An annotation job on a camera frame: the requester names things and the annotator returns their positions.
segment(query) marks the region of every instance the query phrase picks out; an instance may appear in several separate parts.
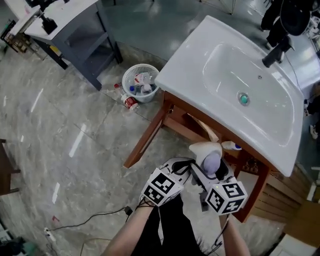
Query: power strip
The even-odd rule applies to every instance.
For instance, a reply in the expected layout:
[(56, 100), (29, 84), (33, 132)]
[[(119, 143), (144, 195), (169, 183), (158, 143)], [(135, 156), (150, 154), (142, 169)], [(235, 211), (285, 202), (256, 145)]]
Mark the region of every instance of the power strip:
[(50, 238), (53, 242), (56, 241), (54, 235), (49, 231), (49, 228), (45, 227), (44, 233), (45, 233), (46, 237)]

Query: white sink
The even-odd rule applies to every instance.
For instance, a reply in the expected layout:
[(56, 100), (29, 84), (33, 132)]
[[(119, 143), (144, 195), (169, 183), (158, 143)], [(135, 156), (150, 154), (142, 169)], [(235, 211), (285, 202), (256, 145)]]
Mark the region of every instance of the white sink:
[(183, 42), (155, 80), (263, 155), (285, 176), (296, 160), (304, 96), (245, 36), (210, 16)]

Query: sink drain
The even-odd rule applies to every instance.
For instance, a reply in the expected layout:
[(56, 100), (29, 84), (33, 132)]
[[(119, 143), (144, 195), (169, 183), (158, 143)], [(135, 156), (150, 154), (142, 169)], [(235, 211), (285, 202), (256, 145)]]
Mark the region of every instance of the sink drain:
[(242, 106), (248, 106), (250, 103), (250, 99), (249, 99), (248, 94), (246, 94), (244, 92), (238, 93), (238, 100)]

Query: gray table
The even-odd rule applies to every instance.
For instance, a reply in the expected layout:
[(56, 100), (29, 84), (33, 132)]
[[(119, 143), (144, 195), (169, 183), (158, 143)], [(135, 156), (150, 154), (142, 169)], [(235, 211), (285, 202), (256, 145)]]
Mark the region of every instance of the gray table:
[[(78, 71), (97, 89), (102, 85), (98, 75), (115, 58), (122, 62), (118, 45), (111, 34), (104, 7), (100, 0), (59, 0), (51, 4), (44, 15), (53, 19), (57, 28), (47, 34), (42, 21), (37, 18), (24, 32), (31, 36), (62, 68), (70, 61)], [(58, 56), (50, 49), (56, 46)]]

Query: faucet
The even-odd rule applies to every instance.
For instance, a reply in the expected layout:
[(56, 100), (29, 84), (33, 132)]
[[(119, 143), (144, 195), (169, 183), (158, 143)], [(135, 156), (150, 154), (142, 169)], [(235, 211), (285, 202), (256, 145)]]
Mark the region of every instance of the faucet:
[(284, 60), (285, 53), (292, 48), (294, 48), (294, 43), (289, 36), (285, 36), (282, 41), (269, 52), (267, 56), (262, 59), (263, 64), (270, 68), (270, 66), (277, 61), (279, 64)]

